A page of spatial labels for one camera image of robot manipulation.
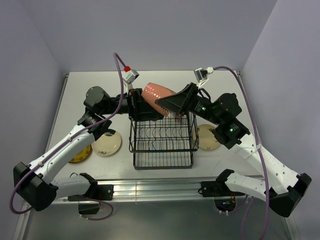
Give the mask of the cream plate green brushstroke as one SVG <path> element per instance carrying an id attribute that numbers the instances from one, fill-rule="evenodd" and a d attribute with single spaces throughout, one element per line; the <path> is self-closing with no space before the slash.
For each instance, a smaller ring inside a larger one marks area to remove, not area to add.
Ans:
<path id="1" fill-rule="evenodd" d="M 116 154 L 122 146 L 122 137 L 116 130 L 110 129 L 91 144 L 94 153 L 100 157 L 110 157 Z"/>

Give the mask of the cream plate small motifs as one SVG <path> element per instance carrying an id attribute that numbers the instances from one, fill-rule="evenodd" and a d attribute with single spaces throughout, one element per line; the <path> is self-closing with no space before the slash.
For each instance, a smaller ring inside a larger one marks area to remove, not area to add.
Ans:
<path id="1" fill-rule="evenodd" d="M 201 124 L 192 131 L 193 145 L 205 151 L 213 151 L 221 144 L 215 138 L 212 131 L 216 127 L 211 124 Z"/>

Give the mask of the pink floral mug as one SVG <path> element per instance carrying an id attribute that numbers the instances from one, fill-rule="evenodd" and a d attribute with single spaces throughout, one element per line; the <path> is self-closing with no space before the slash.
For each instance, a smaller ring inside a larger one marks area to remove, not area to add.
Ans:
<path id="1" fill-rule="evenodd" d="M 167 117 L 169 115 L 169 111 L 165 108 L 156 104 L 156 100 L 174 95 L 175 92 L 169 88 L 166 88 L 162 85 L 149 82 L 142 91 L 142 98 L 153 107 L 158 113 Z"/>

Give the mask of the yellow patterned plate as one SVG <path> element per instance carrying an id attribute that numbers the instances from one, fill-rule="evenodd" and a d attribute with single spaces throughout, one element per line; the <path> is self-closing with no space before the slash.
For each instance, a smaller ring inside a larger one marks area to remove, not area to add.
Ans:
<path id="1" fill-rule="evenodd" d="M 80 164 L 84 162 L 92 152 L 92 146 L 88 145 L 84 149 L 82 149 L 78 154 L 76 154 L 70 161 L 70 164 Z"/>

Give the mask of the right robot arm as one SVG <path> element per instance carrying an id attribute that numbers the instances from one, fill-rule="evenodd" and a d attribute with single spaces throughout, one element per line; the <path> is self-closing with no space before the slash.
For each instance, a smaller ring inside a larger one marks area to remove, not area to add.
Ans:
<path id="1" fill-rule="evenodd" d="M 237 116 L 242 112 L 235 93 L 224 93 L 211 102 L 196 84 L 188 84 L 182 91 L 155 100 L 160 107 L 176 114 L 192 113 L 217 127 L 211 130 L 215 139 L 254 167 L 263 180 L 225 169 L 212 183 L 201 185 L 203 197 L 227 196 L 231 193 L 250 195 L 266 202 L 282 217 L 289 217 L 311 184 L 306 173 L 288 168 L 262 145 Z"/>

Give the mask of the aluminium mounting rail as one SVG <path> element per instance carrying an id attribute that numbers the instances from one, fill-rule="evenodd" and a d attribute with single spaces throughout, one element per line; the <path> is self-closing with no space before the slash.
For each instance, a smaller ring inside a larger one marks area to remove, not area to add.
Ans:
<path id="1" fill-rule="evenodd" d="M 154 202 L 201 200 L 198 193 L 201 182 L 214 181 L 215 177 L 172 179 L 99 180 L 95 200 L 115 202 Z"/>

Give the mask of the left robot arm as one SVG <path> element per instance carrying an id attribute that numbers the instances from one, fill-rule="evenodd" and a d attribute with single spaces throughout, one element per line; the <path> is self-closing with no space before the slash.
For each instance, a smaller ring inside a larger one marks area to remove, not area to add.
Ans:
<path id="1" fill-rule="evenodd" d="M 163 115 L 142 98 L 140 88 L 133 94 L 111 97 L 101 87 L 94 86 L 87 91 L 83 104 L 85 113 L 59 143 L 38 159 L 29 164 L 20 162 L 13 169 L 14 193 L 36 211 L 63 197 L 79 195 L 91 200 L 98 196 L 98 182 L 89 174 L 61 179 L 56 179 L 56 175 L 80 151 L 108 131 L 114 115 L 128 114 L 134 121 L 163 119 Z"/>

